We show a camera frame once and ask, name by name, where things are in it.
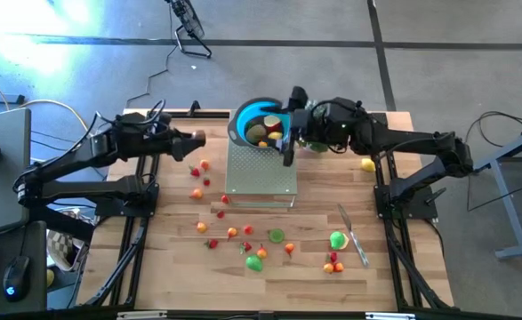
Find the metal platform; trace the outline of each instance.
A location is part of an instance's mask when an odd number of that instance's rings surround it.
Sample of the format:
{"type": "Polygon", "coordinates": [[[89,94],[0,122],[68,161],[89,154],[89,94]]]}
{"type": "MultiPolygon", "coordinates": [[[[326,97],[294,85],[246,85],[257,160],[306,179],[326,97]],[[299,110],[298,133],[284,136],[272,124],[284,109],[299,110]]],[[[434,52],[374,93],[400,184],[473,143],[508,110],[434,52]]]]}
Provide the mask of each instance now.
{"type": "Polygon", "coordinates": [[[284,167],[276,150],[240,147],[229,139],[225,194],[233,206],[292,207],[297,194],[296,161],[284,167]]]}

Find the green fruit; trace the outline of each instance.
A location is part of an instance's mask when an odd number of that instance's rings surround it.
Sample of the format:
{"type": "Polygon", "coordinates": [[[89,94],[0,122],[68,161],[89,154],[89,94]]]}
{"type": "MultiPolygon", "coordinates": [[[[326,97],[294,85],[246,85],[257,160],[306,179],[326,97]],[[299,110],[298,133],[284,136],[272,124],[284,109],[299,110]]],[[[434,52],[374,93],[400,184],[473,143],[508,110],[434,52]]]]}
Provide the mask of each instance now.
{"type": "Polygon", "coordinates": [[[249,256],[246,259],[246,266],[254,271],[261,272],[262,271],[262,260],[256,255],[249,256]]]}
{"type": "Polygon", "coordinates": [[[281,229],[272,229],[269,231],[269,240],[271,243],[280,244],[285,240],[285,231],[281,229]]]}
{"type": "Polygon", "coordinates": [[[343,249],[342,247],[346,243],[345,235],[340,231],[335,231],[330,235],[330,246],[334,250],[343,249]]]}

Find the gray desk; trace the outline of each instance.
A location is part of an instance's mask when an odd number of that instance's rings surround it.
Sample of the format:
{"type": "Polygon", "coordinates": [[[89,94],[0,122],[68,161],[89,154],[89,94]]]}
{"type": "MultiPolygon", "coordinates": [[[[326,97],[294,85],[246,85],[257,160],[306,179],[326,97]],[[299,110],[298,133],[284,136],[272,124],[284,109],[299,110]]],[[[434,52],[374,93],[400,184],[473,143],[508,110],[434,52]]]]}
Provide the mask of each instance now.
{"type": "Polygon", "coordinates": [[[24,228],[18,228],[8,233],[0,235],[0,315],[8,313],[44,311],[47,304],[46,292],[46,242],[45,242],[45,222],[38,221],[28,224],[24,228]],[[28,256],[29,283],[28,295],[18,302],[8,302],[4,297],[4,278],[5,267],[13,257],[20,254],[21,239],[24,236],[22,255],[28,256]]]}
{"type": "Polygon", "coordinates": [[[21,108],[0,113],[0,231],[23,226],[28,209],[18,204],[12,192],[15,179],[29,165],[31,115],[21,108]]]}

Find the wooden tabletop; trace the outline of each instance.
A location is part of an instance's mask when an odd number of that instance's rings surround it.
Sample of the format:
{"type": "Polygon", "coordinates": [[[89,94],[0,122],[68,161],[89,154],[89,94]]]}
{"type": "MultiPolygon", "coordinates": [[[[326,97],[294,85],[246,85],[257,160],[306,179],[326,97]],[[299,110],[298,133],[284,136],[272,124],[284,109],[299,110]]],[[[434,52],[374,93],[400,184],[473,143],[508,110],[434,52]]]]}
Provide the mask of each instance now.
{"type": "MultiPolygon", "coordinates": [[[[147,110],[128,109],[126,112],[147,110]]],[[[387,114],[389,127],[412,130],[407,112],[387,114]]],[[[389,268],[385,231],[375,216],[373,173],[360,168],[362,156],[349,152],[313,154],[298,151],[298,196],[290,209],[231,208],[221,202],[224,190],[228,148],[227,119],[174,119],[173,125],[184,132],[205,130],[207,143],[188,155],[182,163],[161,156],[157,182],[160,196],[156,215],[150,220],[141,267],[136,308],[211,309],[211,310],[319,310],[387,311],[396,303],[389,268]],[[204,188],[201,200],[189,199],[201,180],[189,175],[188,165],[208,159],[211,186],[204,188]],[[341,204],[351,218],[370,268],[363,268],[353,244],[339,252],[345,266],[341,273],[322,270],[328,252],[328,239],[335,230],[345,231],[337,209],[341,204]],[[216,213],[225,211],[218,219],[216,213]],[[196,231],[203,221],[205,234],[196,231]],[[243,235],[242,227],[251,225],[254,233],[243,235]],[[227,229],[239,229],[239,235],[226,241],[227,229]],[[267,230],[281,228],[285,241],[272,244],[267,230]],[[208,238],[219,246],[209,250],[208,238]],[[255,252],[260,244],[269,256],[262,272],[245,266],[246,255],[239,244],[247,241],[255,252]],[[295,244],[292,258],[284,252],[286,243],[295,244]]],[[[398,173],[406,177],[421,167],[417,155],[396,154],[398,173]]],[[[135,159],[112,165],[109,178],[116,180],[134,174],[135,159]]],[[[97,227],[78,294],[78,303],[92,297],[116,265],[124,218],[110,218],[97,227]]],[[[435,232],[421,220],[409,220],[409,230],[417,268],[438,296],[453,304],[446,267],[435,232]]],[[[130,281],[130,267],[123,282],[123,296],[130,281]]],[[[406,273],[407,300],[411,300],[406,273]]]]}

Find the desk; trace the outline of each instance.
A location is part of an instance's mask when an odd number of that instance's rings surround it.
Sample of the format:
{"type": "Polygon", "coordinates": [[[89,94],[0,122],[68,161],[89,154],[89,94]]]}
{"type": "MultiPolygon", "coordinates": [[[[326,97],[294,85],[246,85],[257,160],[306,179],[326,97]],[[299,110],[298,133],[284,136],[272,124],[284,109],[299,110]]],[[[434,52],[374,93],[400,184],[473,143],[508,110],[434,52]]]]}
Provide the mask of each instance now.
{"type": "MultiPolygon", "coordinates": [[[[128,109],[126,112],[147,110],[128,109]]],[[[391,129],[412,130],[406,112],[388,113],[391,129]]],[[[294,208],[231,208],[221,203],[227,157],[228,119],[174,119],[184,132],[205,130],[207,144],[182,163],[162,156],[157,182],[160,184],[157,211],[149,223],[136,308],[210,310],[302,310],[372,311],[396,310],[383,223],[375,217],[373,185],[375,175],[360,169],[361,156],[352,153],[321,155],[297,152],[298,196],[294,208]],[[211,186],[204,188],[199,201],[188,198],[191,190],[203,187],[189,175],[189,164],[200,159],[211,162],[211,186]],[[322,271],[328,252],[328,237],[345,231],[337,204],[343,205],[361,241],[370,268],[361,265],[353,244],[339,253],[342,273],[322,271]],[[224,210],[224,219],[216,212],[224,210]],[[209,229],[200,235],[198,221],[209,229]],[[244,236],[250,224],[254,234],[244,236]],[[227,229],[240,234],[226,242],[227,229]],[[271,228],[285,231],[286,240],[296,245],[292,258],[284,244],[272,244],[266,237],[271,228]],[[207,238],[220,240],[215,250],[204,245],[207,238]],[[245,267],[246,255],[239,255],[239,243],[248,241],[256,250],[263,244],[269,256],[264,270],[256,273],[245,267]]],[[[398,173],[406,177],[421,166],[417,155],[396,154],[398,173]]],[[[117,180],[134,174],[136,161],[116,163],[109,178],[117,180]]],[[[96,228],[85,266],[77,301],[92,297],[108,277],[118,256],[124,218],[110,218],[96,228]]],[[[421,220],[409,220],[417,268],[439,297],[452,305],[446,267],[437,235],[421,220]]],[[[123,281],[127,292],[130,270],[123,281]]],[[[406,273],[407,300],[411,300],[406,273]]]]}
{"type": "Polygon", "coordinates": [[[0,315],[44,311],[47,304],[47,277],[45,266],[45,222],[38,221],[0,235],[0,315]],[[21,240],[24,237],[22,255],[29,257],[28,295],[18,302],[8,302],[4,297],[4,271],[12,259],[20,254],[21,240]]]}

